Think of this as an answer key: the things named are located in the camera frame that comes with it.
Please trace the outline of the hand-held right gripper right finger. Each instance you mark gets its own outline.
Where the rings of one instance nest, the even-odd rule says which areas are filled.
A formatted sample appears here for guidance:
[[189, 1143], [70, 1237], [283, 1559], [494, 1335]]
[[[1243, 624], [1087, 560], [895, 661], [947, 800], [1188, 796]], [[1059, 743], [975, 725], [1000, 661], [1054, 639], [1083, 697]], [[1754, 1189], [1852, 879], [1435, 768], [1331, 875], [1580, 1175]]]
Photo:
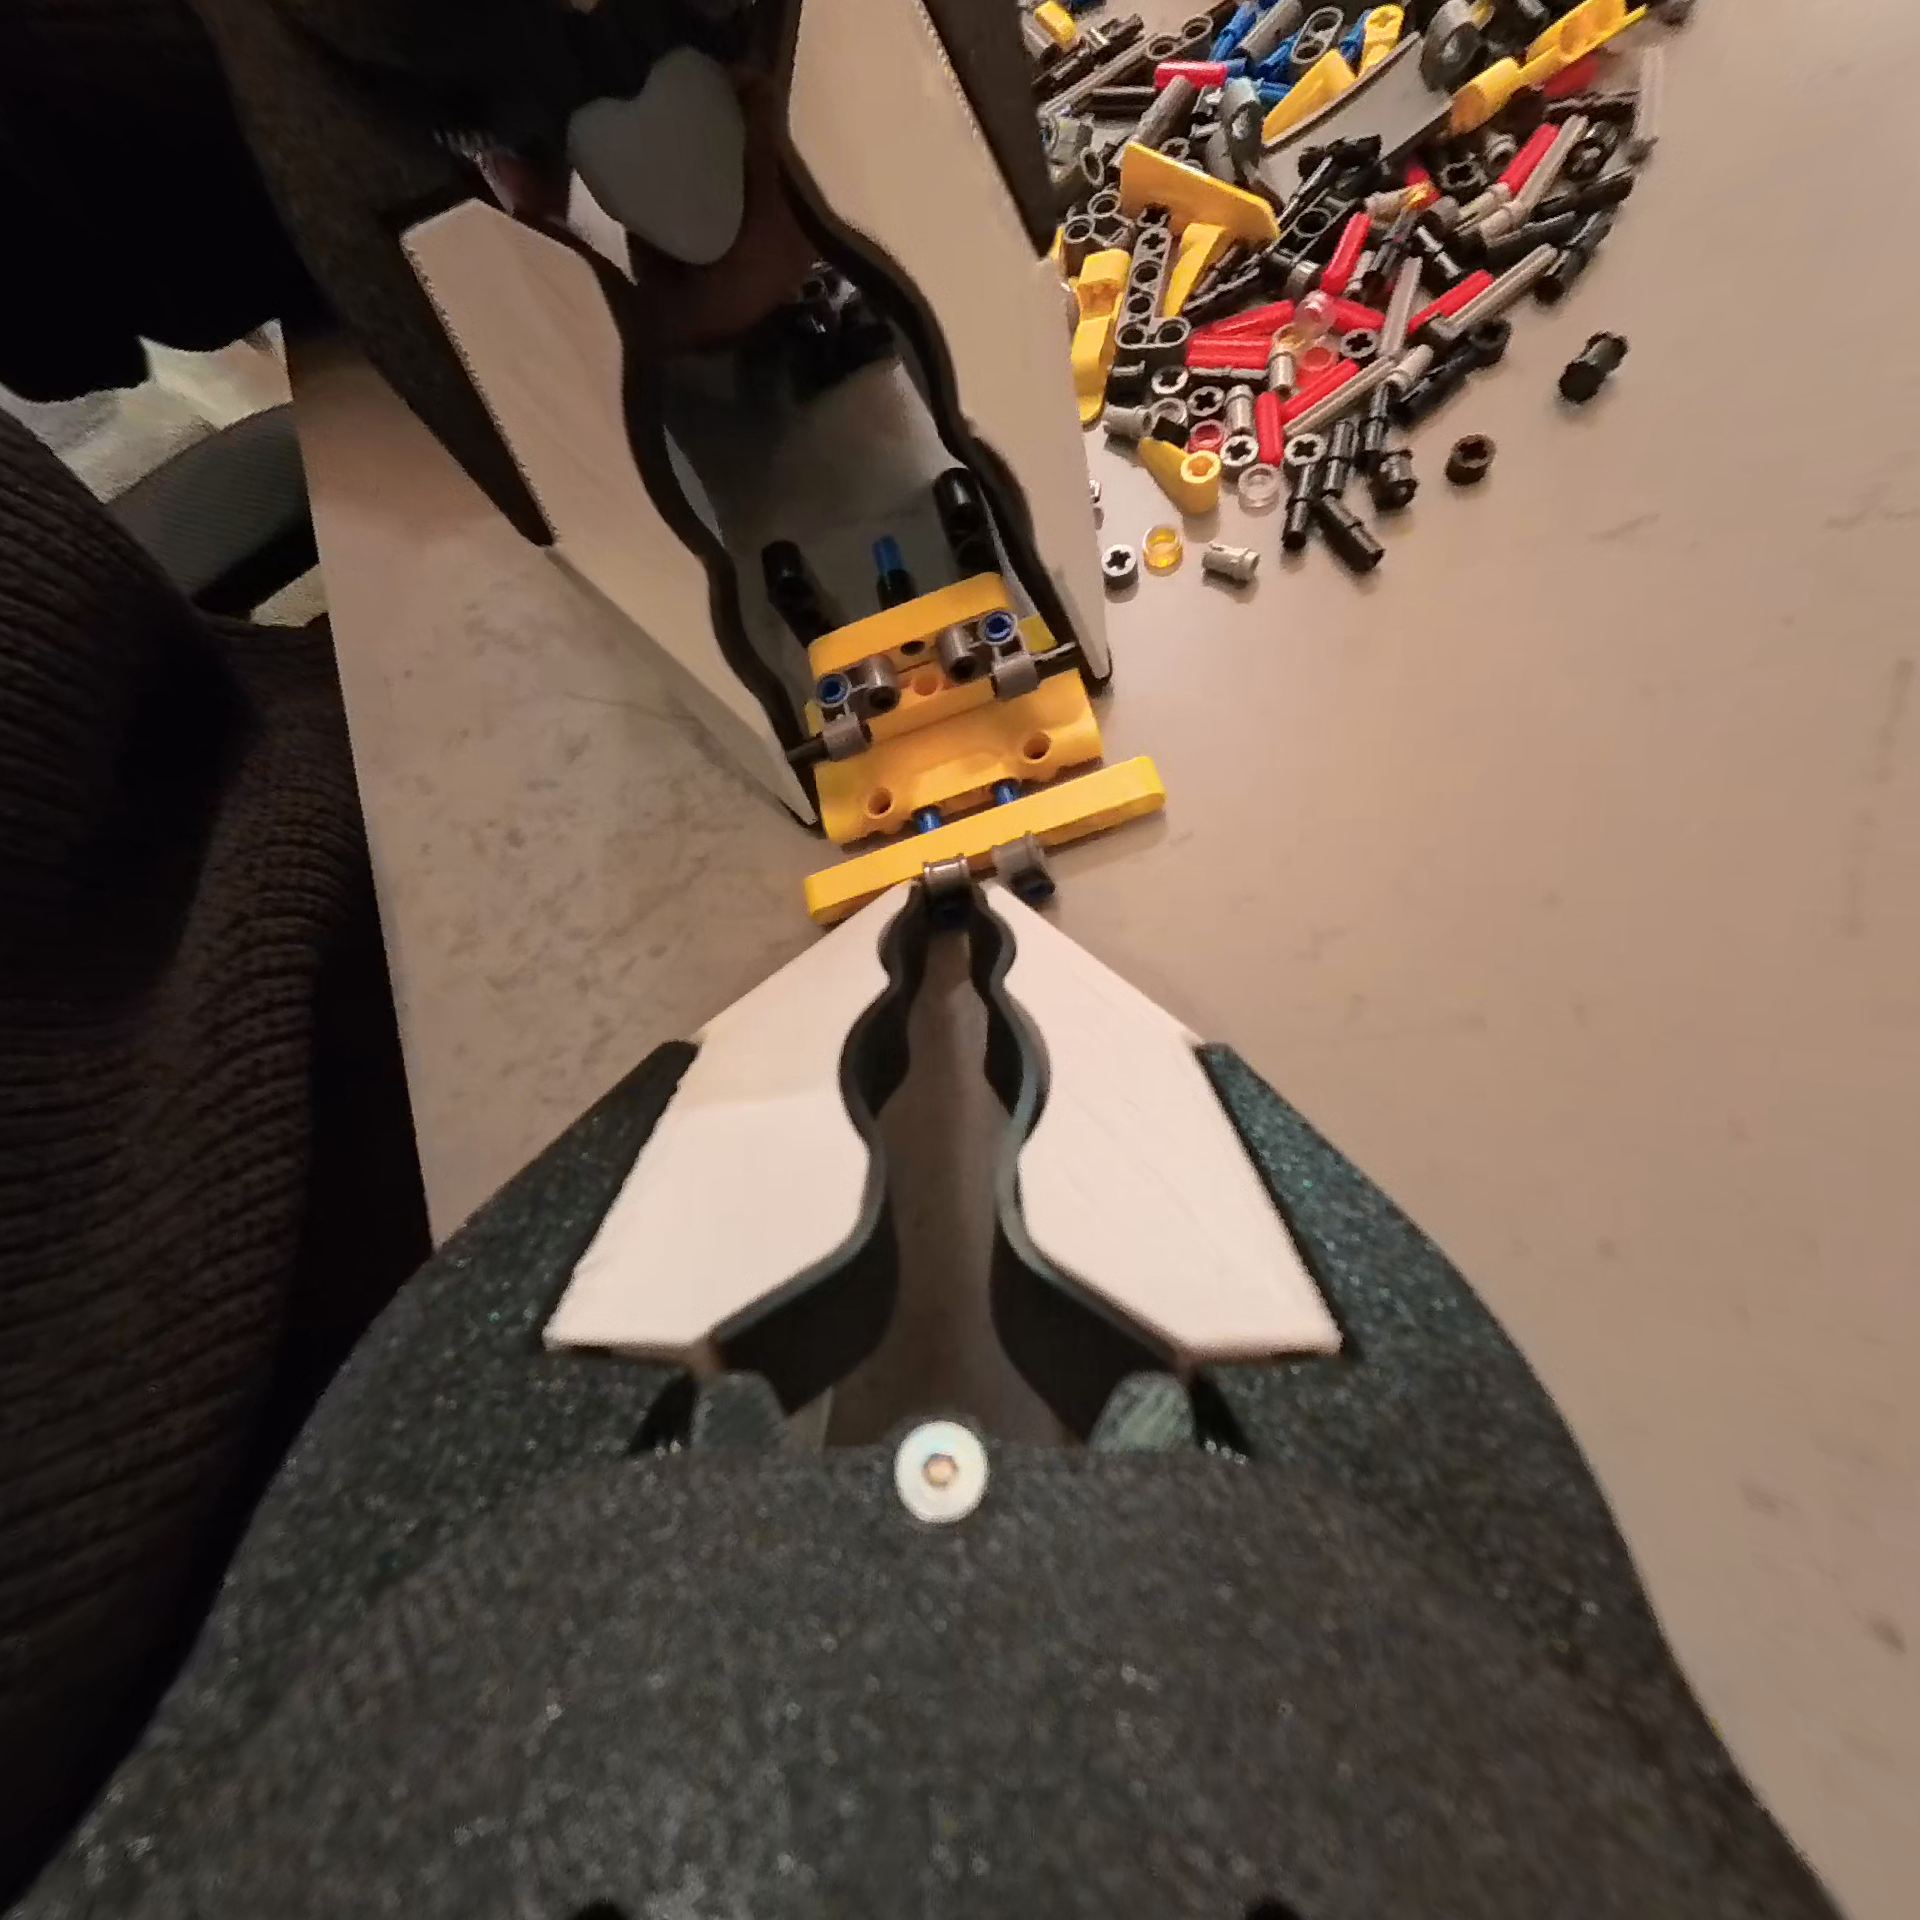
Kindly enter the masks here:
[[1336, 1355], [1200, 1038], [996, 879], [966, 948], [1003, 1116], [992, 1325], [1046, 1409], [1094, 1420], [1141, 1373]]

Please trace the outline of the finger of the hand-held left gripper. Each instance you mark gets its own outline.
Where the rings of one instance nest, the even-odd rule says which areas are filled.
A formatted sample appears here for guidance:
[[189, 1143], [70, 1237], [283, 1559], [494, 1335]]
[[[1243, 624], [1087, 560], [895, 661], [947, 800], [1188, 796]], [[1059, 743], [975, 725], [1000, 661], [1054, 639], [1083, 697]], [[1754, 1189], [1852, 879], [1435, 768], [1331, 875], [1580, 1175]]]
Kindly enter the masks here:
[[639, 635], [741, 774], [816, 830], [794, 697], [756, 648], [725, 540], [686, 488], [632, 289], [595, 248], [456, 200], [403, 251], [528, 487], [557, 561]]
[[1016, 585], [1104, 693], [1106, 597], [1016, 6], [786, 1], [763, 29], [806, 233], [902, 334]]

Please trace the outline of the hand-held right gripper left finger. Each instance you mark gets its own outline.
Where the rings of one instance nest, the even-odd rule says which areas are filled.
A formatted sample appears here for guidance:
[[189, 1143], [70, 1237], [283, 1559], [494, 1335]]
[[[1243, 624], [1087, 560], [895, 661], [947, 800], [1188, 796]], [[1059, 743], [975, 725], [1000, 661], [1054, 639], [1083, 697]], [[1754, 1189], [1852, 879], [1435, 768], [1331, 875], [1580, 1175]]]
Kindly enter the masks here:
[[756, 1375], [783, 1412], [876, 1352], [898, 1244], [879, 1116], [910, 1065], [927, 899], [902, 881], [690, 1041], [544, 1345]]

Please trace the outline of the yellow toy beam with pins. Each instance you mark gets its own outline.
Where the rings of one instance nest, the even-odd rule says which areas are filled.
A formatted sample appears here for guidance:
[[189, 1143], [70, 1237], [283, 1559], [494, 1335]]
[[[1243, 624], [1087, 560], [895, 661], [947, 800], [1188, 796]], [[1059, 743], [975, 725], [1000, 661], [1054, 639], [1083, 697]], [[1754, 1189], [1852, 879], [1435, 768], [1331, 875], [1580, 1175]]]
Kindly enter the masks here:
[[1160, 769], [1150, 757], [1100, 766], [956, 820], [914, 828], [806, 875], [806, 918], [829, 928], [898, 884], [924, 879], [927, 869], [938, 879], [950, 872], [974, 879], [1000, 875], [1021, 889], [1026, 879], [1015, 875], [1045, 872], [1046, 854], [1055, 848], [1160, 814], [1165, 803]]

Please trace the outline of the yellow toy brick frame assembly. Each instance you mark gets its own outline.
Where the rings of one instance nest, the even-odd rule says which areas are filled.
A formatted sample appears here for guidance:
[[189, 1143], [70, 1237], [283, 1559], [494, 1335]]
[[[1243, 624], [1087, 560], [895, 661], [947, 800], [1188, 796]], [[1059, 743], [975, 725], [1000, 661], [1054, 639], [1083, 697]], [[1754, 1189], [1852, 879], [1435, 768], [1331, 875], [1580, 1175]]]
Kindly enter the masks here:
[[872, 604], [846, 614], [794, 542], [759, 555], [760, 588], [799, 651], [789, 760], [831, 843], [924, 831], [1102, 759], [1094, 669], [1003, 555], [971, 469], [930, 484], [947, 576], [924, 585], [895, 540], [870, 544]]

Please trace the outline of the person's left hand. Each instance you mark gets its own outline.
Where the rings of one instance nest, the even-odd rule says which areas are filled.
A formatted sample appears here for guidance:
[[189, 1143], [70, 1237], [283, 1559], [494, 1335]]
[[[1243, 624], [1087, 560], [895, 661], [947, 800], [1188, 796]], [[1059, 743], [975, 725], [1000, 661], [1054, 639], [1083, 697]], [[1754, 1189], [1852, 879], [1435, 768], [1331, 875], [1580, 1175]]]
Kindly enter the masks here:
[[750, 139], [736, 237], [726, 253], [687, 280], [687, 345], [728, 345], [797, 301], [816, 253], [786, 190], [778, 145]]

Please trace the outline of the black chair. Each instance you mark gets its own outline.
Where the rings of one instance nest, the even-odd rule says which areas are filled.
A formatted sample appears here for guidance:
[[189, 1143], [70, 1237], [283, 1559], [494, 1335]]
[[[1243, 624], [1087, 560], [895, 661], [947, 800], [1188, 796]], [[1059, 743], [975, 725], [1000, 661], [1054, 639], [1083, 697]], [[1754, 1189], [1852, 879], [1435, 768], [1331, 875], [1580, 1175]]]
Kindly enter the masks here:
[[189, 444], [108, 512], [212, 616], [256, 614], [319, 561], [292, 401]]

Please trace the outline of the pile of toy building parts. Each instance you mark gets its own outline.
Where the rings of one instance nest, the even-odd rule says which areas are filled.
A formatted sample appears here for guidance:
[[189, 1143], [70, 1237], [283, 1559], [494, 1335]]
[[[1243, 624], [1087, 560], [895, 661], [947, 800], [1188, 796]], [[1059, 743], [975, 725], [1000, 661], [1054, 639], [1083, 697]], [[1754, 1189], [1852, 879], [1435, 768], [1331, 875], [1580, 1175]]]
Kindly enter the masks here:
[[1411, 504], [1398, 433], [1591, 267], [1656, 145], [1664, 57], [1632, 41], [1687, 13], [1020, 5], [1082, 424], [1181, 520], [1229, 491], [1372, 569], [1346, 487]]

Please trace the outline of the person's dark knit sweater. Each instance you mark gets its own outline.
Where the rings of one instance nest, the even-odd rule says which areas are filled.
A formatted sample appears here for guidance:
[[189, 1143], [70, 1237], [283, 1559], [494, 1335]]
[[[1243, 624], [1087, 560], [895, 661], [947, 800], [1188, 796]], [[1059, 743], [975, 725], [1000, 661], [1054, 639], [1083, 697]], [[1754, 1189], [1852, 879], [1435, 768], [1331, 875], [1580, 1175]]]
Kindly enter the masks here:
[[4, 1905], [424, 1256], [326, 624], [202, 612], [4, 419]]

